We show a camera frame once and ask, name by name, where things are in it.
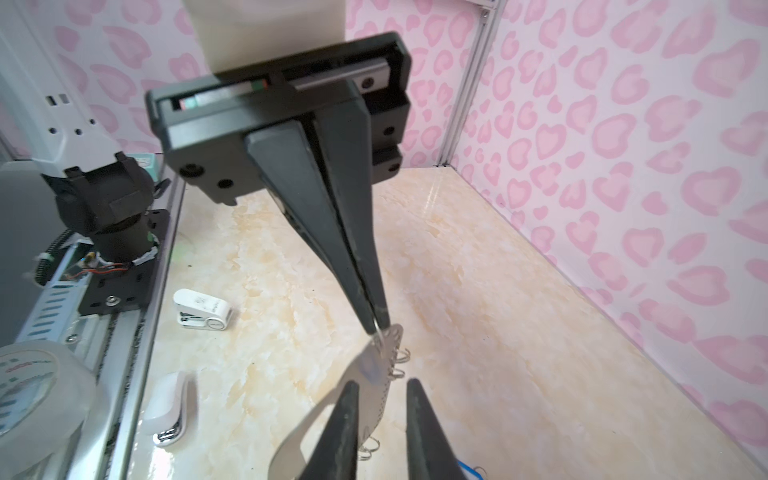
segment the black mounting plate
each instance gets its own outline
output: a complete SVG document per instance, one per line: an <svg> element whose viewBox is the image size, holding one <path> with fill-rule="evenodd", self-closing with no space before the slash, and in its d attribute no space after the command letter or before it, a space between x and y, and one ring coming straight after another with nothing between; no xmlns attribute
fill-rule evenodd
<svg viewBox="0 0 768 480"><path fill-rule="evenodd" d="M161 243L158 248L161 248L168 232L170 213L168 210L149 210L147 222L150 231ZM160 260L158 253L154 259L132 266L127 272L92 275L78 311L81 315L108 315L146 307L152 298L152 286ZM108 296L116 296L120 302L108 306Z"/></svg>

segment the small box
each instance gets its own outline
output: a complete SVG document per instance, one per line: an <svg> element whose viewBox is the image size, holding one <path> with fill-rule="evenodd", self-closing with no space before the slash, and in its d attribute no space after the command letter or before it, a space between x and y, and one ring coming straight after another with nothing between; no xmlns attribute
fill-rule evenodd
<svg viewBox="0 0 768 480"><path fill-rule="evenodd" d="M229 326L232 306L215 296L183 288L174 293L176 320L191 329L224 330Z"/></svg>
<svg viewBox="0 0 768 480"><path fill-rule="evenodd" d="M152 177L152 181L157 183L160 180L160 166L157 164L156 154L126 154L136 159L139 167L144 168Z"/></svg>

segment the key ring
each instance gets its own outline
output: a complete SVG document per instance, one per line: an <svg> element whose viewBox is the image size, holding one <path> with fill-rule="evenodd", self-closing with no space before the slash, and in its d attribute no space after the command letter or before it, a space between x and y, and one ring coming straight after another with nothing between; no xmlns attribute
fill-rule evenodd
<svg viewBox="0 0 768 480"><path fill-rule="evenodd" d="M397 353L402 353L402 356L395 357L395 363L407 363L411 359L411 351L408 349L397 349Z"/></svg>
<svg viewBox="0 0 768 480"><path fill-rule="evenodd" d="M390 380L397 380L401 378L405 378L406 373L403 372L401 369L392 369L391 372L389 372L389 379Z"/></svg>

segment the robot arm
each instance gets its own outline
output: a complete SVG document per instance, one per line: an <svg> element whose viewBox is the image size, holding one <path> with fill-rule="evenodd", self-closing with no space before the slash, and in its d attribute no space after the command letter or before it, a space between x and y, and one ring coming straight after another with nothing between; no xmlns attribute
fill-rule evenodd
<svg viewBox="0 0 768 480"><path fill-rule="evenodd" d="M144 212L154 184L98 123L24 5L0 2L0 98L56 193L64 224L90 237L104 260L127 263L154 247Z"/></svg>

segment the tape roll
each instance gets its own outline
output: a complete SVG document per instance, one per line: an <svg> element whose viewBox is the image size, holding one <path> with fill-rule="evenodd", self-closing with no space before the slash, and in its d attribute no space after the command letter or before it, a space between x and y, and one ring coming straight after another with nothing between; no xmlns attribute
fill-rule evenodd
<svg viewBox="0 0 768 480"><path fill-rule="evenodd" d="M63 345L35 340L0 348L0 478L64 446L95 393L93 373Z"/></svg>

